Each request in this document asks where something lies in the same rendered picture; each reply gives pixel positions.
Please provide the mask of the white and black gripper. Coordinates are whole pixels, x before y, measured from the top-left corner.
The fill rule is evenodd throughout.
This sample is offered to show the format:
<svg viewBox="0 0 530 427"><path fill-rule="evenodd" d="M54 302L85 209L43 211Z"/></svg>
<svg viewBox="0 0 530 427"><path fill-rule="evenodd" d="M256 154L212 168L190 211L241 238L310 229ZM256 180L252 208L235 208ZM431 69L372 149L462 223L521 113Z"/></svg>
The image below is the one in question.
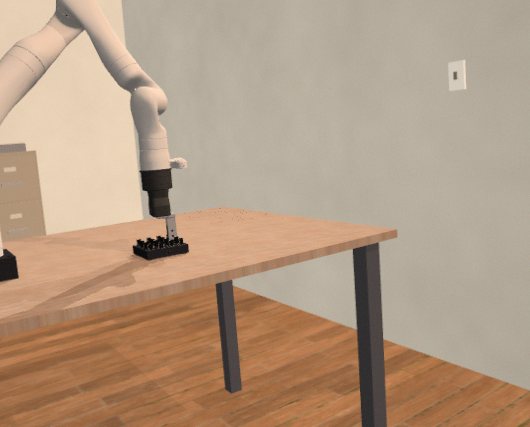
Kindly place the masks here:
<svg viewBox="0 0 530 427"><path fill-rule="evenodd" d="M176 215L171 213L169 189L172 188L172 168L187 168L186 160L171 159L168 149L140 151L142 190L149 197L149 213L157 219L166 219L167 238L177 237ZM151 205L151 206L150 206Z"/></svg>

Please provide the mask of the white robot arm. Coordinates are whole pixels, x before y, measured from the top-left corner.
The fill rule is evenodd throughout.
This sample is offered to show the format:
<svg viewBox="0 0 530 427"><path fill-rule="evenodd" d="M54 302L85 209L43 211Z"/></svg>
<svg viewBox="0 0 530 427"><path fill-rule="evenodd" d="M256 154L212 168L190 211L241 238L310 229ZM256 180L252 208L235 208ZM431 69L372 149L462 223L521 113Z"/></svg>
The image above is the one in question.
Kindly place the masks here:
<svg viewBox="0 0 530 427"><path fill-rule="evenodd" d="M167 98L126 50L96 0L56 0L49 22L39 32L19 40L1 58L0 125L84 29L104 67L132 94L130 109L139 151L168 149L166 130L158 117L167 108Z"/></svg>

